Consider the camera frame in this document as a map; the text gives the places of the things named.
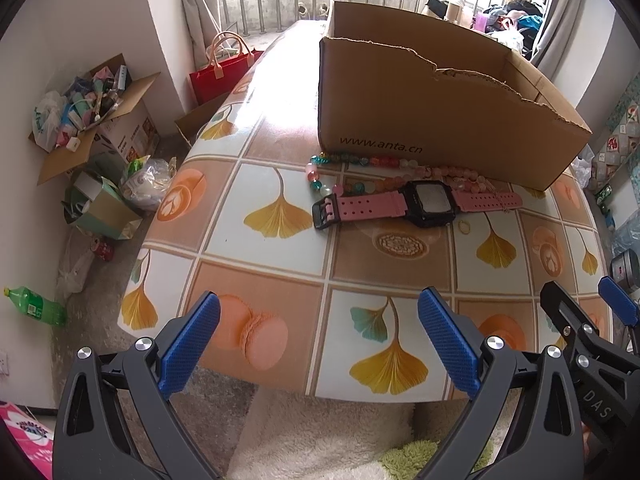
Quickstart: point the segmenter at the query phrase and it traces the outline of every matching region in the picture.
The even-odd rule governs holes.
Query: watch
[[[311,208],[316,229],[339,222],[406,218],[422,228],[453,222],[458,212],[499,211],[522,207],[522,198],[508,193],[454,191],[436,180],[414,180],[396,191],[360,196],[325,196]]]

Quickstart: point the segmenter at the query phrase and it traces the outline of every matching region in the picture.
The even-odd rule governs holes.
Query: gray curtain
[[[182,0],[182,7],[193,43],[193,59],[196,67],[201,68],[209,62],[207,47],[222,31],[220,6],[218,0]]]
[[[533,44],[531,62],[552,79],[574,30],[582,0],[549,0],[540,32]]]

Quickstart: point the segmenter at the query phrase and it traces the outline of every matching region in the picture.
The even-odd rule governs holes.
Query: table
[[[373,402],[459,394],[418,321],[425,286],[485,335],[539,351],[560,339],[538,304],[555,279],[610,338],[610,311],[597,295],[600,241],[570,170],[546,192],[494,182],[519,193],[523,209],[464,214],[445,228],[402,219],[313,228],[319,197],[304,167],[320,151],[323,25],[298,22],[278,38],[200,134],[148,231],[118,325],[155,336],[212,290],[222,320],[202,366]],[[336,165],[322,181],[396,171]]]

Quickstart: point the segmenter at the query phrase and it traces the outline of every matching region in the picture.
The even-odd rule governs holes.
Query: red tote bag
[[[220,44],[229,39],[227,36],[238,40],[241,49],[240,54],[218,61],[215,51]],[[204,104],[219,95],[231,92],[261,55],[261,50],[250,50],[244,39],[236,33],[228,30],[220,32],[211,43],[209,64],[203,69],[190,74],[191,85],[196,94],[198,104]]]

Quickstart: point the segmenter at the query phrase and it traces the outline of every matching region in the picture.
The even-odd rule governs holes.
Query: water bottle
[[[25,316],[33,317],[44,323],[56,326],[64,326],[66,323],[66,308],[43,298],[25,286],[19,288],[4,288],[4,295],[8,297],[15,307]]]

